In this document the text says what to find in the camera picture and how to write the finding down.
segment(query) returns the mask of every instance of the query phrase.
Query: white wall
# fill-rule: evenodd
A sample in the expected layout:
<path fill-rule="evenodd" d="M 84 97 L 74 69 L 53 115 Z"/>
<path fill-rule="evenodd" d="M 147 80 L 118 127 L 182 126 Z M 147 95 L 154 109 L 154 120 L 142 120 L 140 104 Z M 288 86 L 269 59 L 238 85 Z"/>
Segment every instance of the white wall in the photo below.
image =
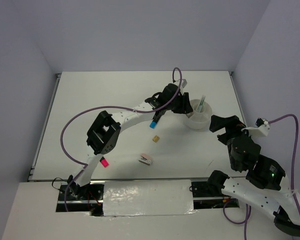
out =
<path fill-rule="evenodd" d="M 0 239 L 30 171 L 55 76 L 10 0 L 0 0 Z"/>
<path fill-rule="evenodd" d="M 269 0 L 13 0 L 61 71 L 234 70 Z"/>
<path fill-rule="evenodd" d="M 237 68 L 235 86 L 249 124 L 293 113 L 300 125 L 300 0 L 271 0 Z M 293 119 L 274 123 L 262 151 L 290 171 Z M 300 132 L 295 185 L 300 192 Z"/>

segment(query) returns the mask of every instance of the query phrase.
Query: blue object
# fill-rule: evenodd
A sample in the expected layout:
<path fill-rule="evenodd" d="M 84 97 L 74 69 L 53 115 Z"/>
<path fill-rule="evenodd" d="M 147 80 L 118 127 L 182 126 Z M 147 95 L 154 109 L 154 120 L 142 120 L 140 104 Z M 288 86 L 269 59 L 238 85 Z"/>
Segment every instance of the blue object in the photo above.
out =
<path fill-rule="evenodd" d="M 156 127 L 156 125 L 157 125 L 157 123 L 153 121 L 153 122 L 150 124 L 150 128 L 154 129 L 154 128 Z"/>

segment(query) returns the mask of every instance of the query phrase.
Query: pink eraser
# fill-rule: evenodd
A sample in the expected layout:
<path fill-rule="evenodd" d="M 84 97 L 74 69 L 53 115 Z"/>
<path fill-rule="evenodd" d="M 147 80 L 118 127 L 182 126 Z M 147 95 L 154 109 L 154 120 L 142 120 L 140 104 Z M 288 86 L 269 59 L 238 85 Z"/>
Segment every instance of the pink eraser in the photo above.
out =
<path fill-rule="evenodd" d="M 105 168 L 109 166 L 108 161 L 104 158 L 100 161 L 100 163 L 102 164 L 102 166 L 104 166 Z"/>

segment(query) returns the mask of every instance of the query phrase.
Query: white table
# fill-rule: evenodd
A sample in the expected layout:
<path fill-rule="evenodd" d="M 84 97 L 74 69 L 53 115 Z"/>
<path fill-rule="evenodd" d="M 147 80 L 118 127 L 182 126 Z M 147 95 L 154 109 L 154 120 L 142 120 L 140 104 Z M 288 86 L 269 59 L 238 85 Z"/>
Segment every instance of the white table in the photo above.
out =
<path fill-rule="evenodd" d="M 175 216 L 91 217 L 86 212 L 55 212 L 57 197 L 50 182 L 20 183 L 2 240 L 244 239 L 244 226 L 228 222 L 220 208 Z M 245 216 L 241 208 L 226 212 L 235 221 Z M 247 239 L 291 240 L 291 236 L 252 209 Z"/>
<path fill-rule="evenodd" d="M 190 99 L 206 95 L 215 115 L 242 114 L 227 71 L 183 71 Z M 171 71 L 63 72 L 38 151 L 32 180 L 67 179 L 78 167 L 60 147 L 60 133 L 67 121 L 79 112 L 105 105 L 135 107 L 172 82 Z M 119 112 L 107 109 L 109 113 Z M 68 152 L 78 160 L 87 155 L 87 131 L 100 111 L 89 112 L 75 120 L 64 135 Z M 182 121 L 183 115 L 167 112 L 155 129 L 143 122 L 120 134 L 115 149 L 94 171 L 95 180 L 208 178 L 213 170 L 229 176 L 243 176 L 231 170 L 227 147 L 217 140 L 217 133 L 193 131 Z M 158 135 L 155 143 L 152 138 Z M 153 157 L 146 166 L 137 161 L 141 153 Z"/>

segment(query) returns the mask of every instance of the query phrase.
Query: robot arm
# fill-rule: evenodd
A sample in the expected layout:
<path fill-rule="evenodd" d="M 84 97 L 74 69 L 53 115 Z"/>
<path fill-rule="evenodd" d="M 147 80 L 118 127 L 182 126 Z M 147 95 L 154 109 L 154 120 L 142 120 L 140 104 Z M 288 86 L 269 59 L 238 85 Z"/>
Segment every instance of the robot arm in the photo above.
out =
<path fill-rule="evenodd" d="M 270 125 L 265 119 L 258 119 L 257 127 L 246 127 L 237 116 L 211 117 L 210 131 L 225 128 L 218 140 L 227 145 L 231 168 L 248 171 L 246 180 L 253 186 L 242 185 L 221 171 L 215 170 L 208 179 L 214 192 L 237 198 L 274 221 L 281 231 L 300 237 L 300 215 L 294 195 L 300 205 L 300 194 L 293 192 L 284 169 L 275 160 L 260 154 L 261 147 L 251 136 L 267 136 Z"/>
<path fill-rule="evenodd" d="M 156 110 L 173 97 L 178 90 L 180 81 L 182 82 L 178 95 L 166 107 Z M 189 94 L 183 91 L 186 84 L 187 81 L 185 79 L 168 84 L 162 92 L 155 93 L 152 97 L 147 98 L 133 108 L 134 111 L 126 110 L 113 114 L 102 111 L 99 113 L 87 132 L 88 154 L 84 162 L 86 165 L 80 166 L 73 175 L 70 175 L 67 181 L 68 184 L 71 183 L 69 187 L 77 198 L 86 195 L 87 187 L 98 163 L 101 162 L 104 167 L 108 165 L 104 155 L 114 149 L 121 132 L 145 121 L 152 120 L 157 123 L 166 111 L 172 111 L 177 114 L 188 114 L 193 111 L 189 101 Z M 73 176 L 77 176 L 80 172 L 82 173 L 79 177 L 73 180 Z"/>

